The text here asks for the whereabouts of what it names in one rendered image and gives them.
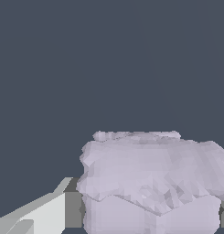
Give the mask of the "pale lavender lumpy object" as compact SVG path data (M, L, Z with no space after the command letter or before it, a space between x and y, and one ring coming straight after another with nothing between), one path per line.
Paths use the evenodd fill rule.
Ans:
M96 132L77 189L87 234L215 234L224 149L177 132Z

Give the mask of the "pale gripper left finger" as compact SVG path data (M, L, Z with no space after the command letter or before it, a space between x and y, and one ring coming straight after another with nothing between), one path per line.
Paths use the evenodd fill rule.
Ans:
M65 177L52 192L0 218L0 234L61 234L81 228L85 215L78 178Z

